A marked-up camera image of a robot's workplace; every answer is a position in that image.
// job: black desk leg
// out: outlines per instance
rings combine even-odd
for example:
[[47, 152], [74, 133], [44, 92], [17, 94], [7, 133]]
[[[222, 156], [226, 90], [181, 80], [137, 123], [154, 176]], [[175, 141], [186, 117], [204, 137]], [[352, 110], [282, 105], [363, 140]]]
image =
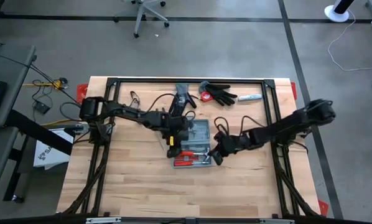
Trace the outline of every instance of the black desk leg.
[[17, 183], [19, 182], [19, 179], [20, 179], [20, 173], [18, 173], [17, 170], [19, 169], [20, 162], [23, 156], [23, 152], [26, 149], [28, 140], [29, 140], [29, 137], [26, 136], [26, 138], [24, 139], [23, 145], [22, 145], [22, 149], [21, 150], [12, 149], [9, 155], [9, 159], [15, 161], [16, 165], [14, 166], [11, 179], [9, 180], [9, 183], [5, 191], [5, 195], [3, 199], [3, 201], [5, 202], [15, 201], [17, 203], [22, 203], [23, 201], [23, 198], [15, 196], [14, 192], [16, 191]]
[[20, 132], [34, 138], [35, 140], [39, 140], [60, 152], [66, 153], [67, 155], [71, 154], [72, 143], [33, 122], [16, 110], [11, 110], [11, 112], [9, 112], [9, 116], [6, 119], [6, 126], [17, 127]]

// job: red handle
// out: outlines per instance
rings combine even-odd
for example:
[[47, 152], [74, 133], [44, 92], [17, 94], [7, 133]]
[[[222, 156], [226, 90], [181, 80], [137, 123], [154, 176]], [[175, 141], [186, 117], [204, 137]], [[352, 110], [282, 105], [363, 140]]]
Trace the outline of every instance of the red handle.
[[180, 153], [181, 156], [194, 156], [194, 152], [191, 151], [182, 151]]
[[193, 165], [192, 161], [175, 161], [174, 166], [191, 166]]

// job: black floor stripe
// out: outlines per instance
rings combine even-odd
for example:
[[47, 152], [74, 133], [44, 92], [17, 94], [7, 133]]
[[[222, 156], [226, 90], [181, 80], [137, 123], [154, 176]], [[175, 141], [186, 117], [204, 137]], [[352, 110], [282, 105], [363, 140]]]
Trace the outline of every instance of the black floor stripe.
[[[323, 23], [323, 24], [338, 24], [338, 22], [333, 22], [330, 19], [288, 19], [291, 23]], [[372, 19], [357, 19], [355, 23], [358, 24], [370, 24]], [[352, 23], [353, 19], [348, 19], [344, 23]]]
[[[297, 78], [302, 92], [302, 97], [304, 99], [304, 103], [307, 104], [308, 102], [310, 102], [310, 96], [306, 85], [304, 73], [302, 71], [302, 66], [300, 64], [299, 56], [297, 53], [297, 48], [295, 46], [294, 38], [292, 36], [290, 20], [288, 19], [287, 16], [284, 0], [278, 0], [278, 2], [280, 6], [281, 16], [284, 20], [284, 28], [286, 30], [287, 40], [289, 43], [292, 60], [294, 61], [295, 71], [297, 73]], [[316, 126], [312, 127], [312, 134], [315, 141], [317, 154], [319, 156], [320, 166], [322, 168], [323, 177], [325, 185], [327, 187], [328, 197], [330, 198], [330, 205], [333, 210], [334, 218], [343, 219], [340, 201], [338, 199], [337, 191], [335, 190], [333, 177], [331, 174], [330, 166], [328, 164], [327, 156], [324, 150], [322, 137], [320, 135], [318, 127]]]
[[[278, 18], [247, 18], [247, 17], [166, 17], [168, 21], [185, 22], [282, 22]], [[113, 21], [113, 16], [43, 16], [43, 15], [19, 15], [0, 13], [0, 19], [38, 19], [38, 20], [62, 20], [62, 21]], [[134, 16], [118, 17], [119, 21], [135, 21]], [[146, 17], [147, 21], [160, 21], [156, 17]]]
[[[283, 22], [281, 18], [248, 18], [248, 17], [166, 17], [168, 21], [182, 22]], [[50, 16], [50, 15], [22, 15], [0, 13], [0, 19], [38, 19], [38, 20], [59, 20], [59, 21], [112, 21], [112, 16]], [[119, 21], [135, 21], [134, 16], [118, 17]], [[147, 17], [147, 21], [160, 21], [156, 17]], [[370, 24], [372, 19], [357, 19], [356, 23]], [[334, 23], [328, 19], [289, 19], [291, 23]]]

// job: white cable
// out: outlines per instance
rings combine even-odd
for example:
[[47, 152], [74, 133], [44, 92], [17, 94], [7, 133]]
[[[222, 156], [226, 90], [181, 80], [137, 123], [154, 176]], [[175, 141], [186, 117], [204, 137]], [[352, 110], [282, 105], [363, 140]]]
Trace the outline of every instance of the white cable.
[[356, 17], [355, 17], [355, 15], [354, 15], [354, 13], [352, 13], [350, 10], [348, 10], [348, 11], [349, 11], [349, 13], [352, 14], [352, 16], [353, 16], [353, 22], [352, 22], [349, 26], [347, 26], [347, 27], [345, 28], [345, 30], [342, 32], [342, 34], [341, 34], [337, 39], [331, 41], [331, 43], [330, 43], [330, 45], [328, 46], [328, 49], [327, 49], [328, 54], [331, 56], [331, 59], [333, 60], [333, 62], [334, 62], [336, 65], [338, 65], [338, 67], [340, 67], [340, 69], [342, 69], [342, 70], [345, 71], [345, 72], [350, 72], [350, 71], [360, 71], [360, 70], [372, 70], [372, 68], [354, 68], [354, 69], [344, 69], [344, 68], [343, 68], [339, 63], [337, 63], [337, 62], [334, 60], [334, 57], [333, 57], [333, 55], [332, 55], [331, 52], [330, 52], [330, 47], [331, 47], [331, 45], [332, 45], [335, 41], [339, 40], [339, 39], [342, 37], [342, 35], [346, 32], [346, 30], [347, 30], [349, 27], [351, 27], [351, 26], [356, 22]]

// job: white marker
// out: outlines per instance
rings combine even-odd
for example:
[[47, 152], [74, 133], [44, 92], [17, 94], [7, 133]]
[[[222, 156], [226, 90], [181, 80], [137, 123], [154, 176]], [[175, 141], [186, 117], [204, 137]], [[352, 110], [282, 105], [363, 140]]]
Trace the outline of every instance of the white marker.
[[260, 99], [262, 99], [262, 95], [255, 94], [255, 95], [240, 96], [238, 98], [238, 101], [242, 102], [242, 101], [260, 100]]

